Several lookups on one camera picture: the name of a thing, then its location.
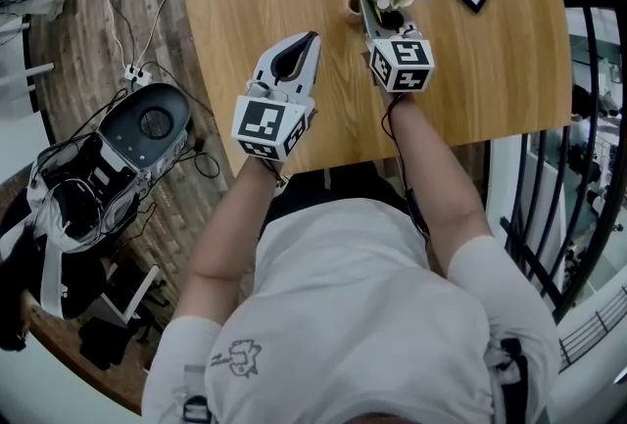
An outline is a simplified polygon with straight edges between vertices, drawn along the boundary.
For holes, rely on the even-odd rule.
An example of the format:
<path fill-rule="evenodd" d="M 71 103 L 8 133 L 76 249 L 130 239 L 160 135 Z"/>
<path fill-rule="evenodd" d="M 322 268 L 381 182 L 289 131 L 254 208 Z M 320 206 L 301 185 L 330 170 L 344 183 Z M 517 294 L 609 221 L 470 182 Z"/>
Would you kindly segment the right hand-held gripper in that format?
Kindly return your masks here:
<path fill-rule="evenodd" d="M 368 48 L 368 68 L 388 93 L 422 92 L 434 71 L 428 40 L 416 28 L 409 11 L 401 11 L 399 29 L 385 29 L 371 0 L 360 0 L 360 12 Z"/>

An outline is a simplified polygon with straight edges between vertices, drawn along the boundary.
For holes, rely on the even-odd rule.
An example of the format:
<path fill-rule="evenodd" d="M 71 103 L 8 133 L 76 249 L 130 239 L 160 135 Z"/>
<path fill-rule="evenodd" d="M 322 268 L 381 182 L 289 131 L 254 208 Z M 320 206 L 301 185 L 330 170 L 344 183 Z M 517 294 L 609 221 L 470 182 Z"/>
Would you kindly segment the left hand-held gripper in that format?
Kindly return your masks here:
<path fill-rule="evenodd" d="M 310 128 L 321 38 L 291 35 L 260 56 L 244 95 L 237 98 L 231 137 L 249 156 L 285 163 Z M 290 83 L 293 92 L 268 84 Z"/>

